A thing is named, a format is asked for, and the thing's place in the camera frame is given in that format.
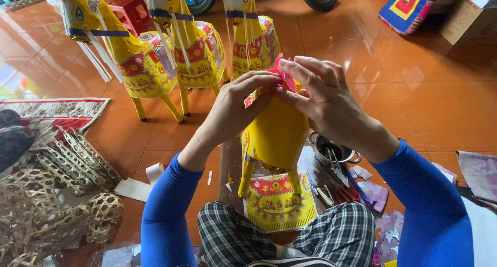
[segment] checkered trousers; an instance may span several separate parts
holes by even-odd
[[[375,222],[362,204],[333,206],[311,222],[293,243],[308,256],[325,258],[337,267],[369,267],[373,260]],[[246,267],[276,259],[276,246],[266,233],[227,203],[207,203],[198,229],[210,267]]]

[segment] blue sleeve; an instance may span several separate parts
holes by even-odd
[[[154,185],[142,219],[142,266],[195,266],[185,213],[201,172],[179,165],[176,155]]]
[[[393,157],[372,165],[406,207],[397,266],[474,265],[466,208],[435,166],[404,140]]]

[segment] yellow paper horse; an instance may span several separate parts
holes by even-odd
[[[281,72],[278,67],[281,56],[270,71],[280,73],[283,88],[296,92],[302,86]],[[245,99],[245,106],[252,104],[258,95],[264,93],[264,89],[259,87]],[[293,193],[301,194],[297,162],[308,133],[309,121],[306,115],[273,97],[264,111],[242,132],[242,181],[238,196],[245,197],[247,194],[256,160],[260,160],[264,168],[274,174],[288,173]]]
[[[235,33],[232,79],[236,80],[248,71],[273,67],[276,56],[281,52],[273,20],[258,16],[255,0],[223,2],[226,17],[232,21]]]
[[[189,115],[187,88],[211,87],[228,80],[223,43],[212,24],[194,21],[185,0],[145,0],[158,32],[161,27],[174,44],[174,60],[181,91],[183,114]]]
[[[160,37],[157,32],[146,32],[138,38],[130,35],[103,0],[59,0],[59,5],[66,34],[73,40],[95,45],[119,81],[124,82],[141,121],[147,119],[141,98],[162,99],[178,122],[184,120],[167,96],[177,81],[170,62],[172,45],[168,37]],[[110,57],[96,36],[103,38]],[[85,53],[91,59],[93,54]],[[97,64],[98,59],[94,55],[93,58],[96,60],[92,62]]]

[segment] tire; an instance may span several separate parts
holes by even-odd
[[[337,0],[304,0],[313,10],[327,12],[332,9]]]
[[[188,5],[192,16],[203,16],[214,6],[216,0],[204,0],[198,5]]]

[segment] stainless steel pot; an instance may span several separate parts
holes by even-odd
[[[337,156],[337,160],[340,163],[348,162],[348,163],[359,163],[362,160],[362,156],[360,153],[356,152],[353,149],[349,149],[346,146],[340,145],[339,143],[335,143],[327,138],[321,136],[316,131],[311,131],[308,136],[309,142],[314,146],[314,155],[318,159],[318,161],[323,165],[333,166],[333,160],[328,158],[328,153],[325,150],[326,148],[332,148]],[[352,157],[357,154],[357,159],[352,160]]]

